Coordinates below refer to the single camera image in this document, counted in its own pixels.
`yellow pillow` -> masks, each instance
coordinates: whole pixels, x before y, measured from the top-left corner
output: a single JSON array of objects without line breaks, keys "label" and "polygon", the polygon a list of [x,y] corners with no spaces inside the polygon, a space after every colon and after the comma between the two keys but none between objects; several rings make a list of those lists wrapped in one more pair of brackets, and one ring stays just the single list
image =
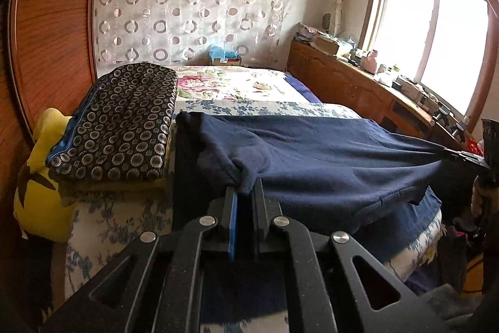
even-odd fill
[{"label": "yellow pillow", "polygon": [[55,242],[67,241],[74,205],[61,205],[58,184],[48,177],[45,159],[61,139],[69,119],[53,108],[40,116],[33,132],[36,143],[17,176],[14,196],[14,216],[21,228]]}]

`wooden desk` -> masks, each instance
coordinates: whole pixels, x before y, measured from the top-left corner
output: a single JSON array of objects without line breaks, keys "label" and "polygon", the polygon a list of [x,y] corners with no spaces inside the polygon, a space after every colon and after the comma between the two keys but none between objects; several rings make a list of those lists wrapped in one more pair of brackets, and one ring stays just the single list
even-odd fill
[{"label": "wooden desk", "polygon": [[288,71],[324,103],[347,106],[391,132],[433,140],[462,149],[443,127],[432,126],[432,117],[399,91],[386,87],[373,75],[329,57],[309,45],[293,41]]}]

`window pane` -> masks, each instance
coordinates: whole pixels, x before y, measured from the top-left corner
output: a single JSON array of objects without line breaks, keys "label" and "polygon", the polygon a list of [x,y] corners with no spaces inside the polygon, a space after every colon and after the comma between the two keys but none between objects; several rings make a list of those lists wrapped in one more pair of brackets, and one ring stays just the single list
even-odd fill
[{"label": "window pane", "polygon": [[487,2],[440,0],[437,30],[421,83],[465,114],[482,67]]},{"label": "window pane", "polygon": [[413,79],[421,62],[430,29],[434,0],[387,0],[373,50],[378,63],[397,64]]}]

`metal bolt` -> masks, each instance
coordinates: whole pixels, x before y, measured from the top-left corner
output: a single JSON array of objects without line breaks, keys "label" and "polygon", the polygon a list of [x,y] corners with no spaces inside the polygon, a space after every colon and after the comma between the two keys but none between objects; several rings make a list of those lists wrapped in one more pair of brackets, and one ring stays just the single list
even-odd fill
[{"label": "metal bolt", "polygon": [[345,243],[348,243],[348,241],[350,240],[350,236],[345,232],[334,232],[333,233],[333,240],[336,243],[345,244]]},{"label": "metal bolt", "polygon": [[203,226],[211,226],[215,224],[215,218],[213,216],[203,216],[199,219],[199,223]]},{"label": "metal bolt", "polygon": [[284,216],[277,216],[275,219],[274,219],[274,224],[276,226],[281,226],[281,227],[284,227],[284,226],[287,226],[289,225],[289,219],[284,217]]},{"label": "metal bolt", "polygon": [[140,235],[140,241],[142,243],[151,243],[156,240],[156,233],[154,232],[144,232]]}]

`bed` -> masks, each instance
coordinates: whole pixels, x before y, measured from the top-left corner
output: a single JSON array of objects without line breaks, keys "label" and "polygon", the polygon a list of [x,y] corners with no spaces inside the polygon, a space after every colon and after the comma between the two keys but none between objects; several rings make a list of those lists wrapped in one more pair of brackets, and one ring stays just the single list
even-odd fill
[{"label": "bed", "polygon": [[[178,97],[173,118],[180,111],[231,116],[316,116],[359,119],[351,109],[340,105],[310,103],[286,81],[286,74],[243,67],[172,67],[178,74]],[[176,125],[172,122],[174,137]],[[175,146],[169,151],[168,180],[173,179]],[[112,193],[104,199],[77,203],[66,249],[65,297],[73,295],[116,253],[143,231],[160,235],[171,231],[173,211],[171,191],[160,200],[126,201]],[[425,253],[440,233],[438,211],[423,233],[385,263],[404,281],[425,260]],[[246,332],[254,329],[287,331],[287,315],[266,316],[236,324]],[[204,331],[226,331],[223,326],[205,326]]]}]

